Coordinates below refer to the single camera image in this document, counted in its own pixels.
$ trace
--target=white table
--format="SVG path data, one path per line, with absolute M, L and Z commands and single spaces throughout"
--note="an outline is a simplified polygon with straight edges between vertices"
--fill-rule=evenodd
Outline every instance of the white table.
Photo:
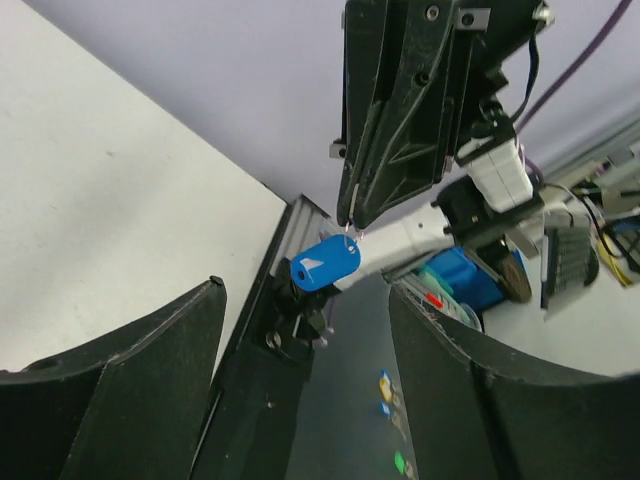
M 217 367 L 284 207 L 29 7 L 0 2 L 0 369 L 209 275 L 228 293 Z
M 527 305 L 505 302 L 484 314 L 488 335 L 525 353 L 603 375 L 640 370 L 638 287 L 624 289 L 606 266 L 566 308 L 540 310 L 540 258 L 525 259 L 533 289 Z

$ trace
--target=blue key tag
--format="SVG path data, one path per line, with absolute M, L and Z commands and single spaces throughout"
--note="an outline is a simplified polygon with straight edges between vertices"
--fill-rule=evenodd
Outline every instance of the blue key tag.
M 305 292 L 315 292 L 351 275 L 360 266 L 360 250 L 347 235 L 333 235 L 291 261 L 291 278 Z

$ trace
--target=screw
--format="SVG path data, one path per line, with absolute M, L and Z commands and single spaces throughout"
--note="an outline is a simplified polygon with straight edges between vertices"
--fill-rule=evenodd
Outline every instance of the screw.
M 419 87 L 424 87 L 429 83 L 429 75 L 424 72 L 418 72 L 414 75 L 413 81 Z
M 282 345 L 282 339 L 280 338 L 278 332 L 268 333 L 265 341 L 267 342 L 269 348 L 272 350 L 277 350 Z
M 440 15 L 440 9 L 435 5 L 431 5 L 429 8 L 427 8 L 427 11 L 424 12 L 424 16 L 430 22 L 435 21 L 435 19 L 438 18 L 438 15 Z
M 473 25 L 473 22 L 475 21 L 475 18 L 473 16 L 473 13 L 465 13 L 462 16 L 462 19 L 460 20 L 460 22 L 465 26 L 465 27 L 470 27 L 471 25 Z

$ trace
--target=yellow sticker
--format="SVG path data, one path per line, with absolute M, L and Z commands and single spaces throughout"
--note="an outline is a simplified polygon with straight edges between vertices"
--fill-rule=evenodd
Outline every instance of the yellow sticker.
M 385 381 L 384 378 L 380 379 L 380 392 L 382 393 L 382 398 L 384 398 L 385 402 L 390 403 L 393 400 L 391 384 L 388 381 Z

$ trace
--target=green sticker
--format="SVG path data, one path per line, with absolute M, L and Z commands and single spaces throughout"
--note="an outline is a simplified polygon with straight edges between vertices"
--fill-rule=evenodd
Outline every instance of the green sticker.
M 404 475 L 404 466 L 406 462 L 404 461 L 404 458 L 402 457 L 402 454 L 400 452 L 396 452 L 395 462 L 396 462 L 396 468 L 398 469 L 398 471 L 402 475 Z

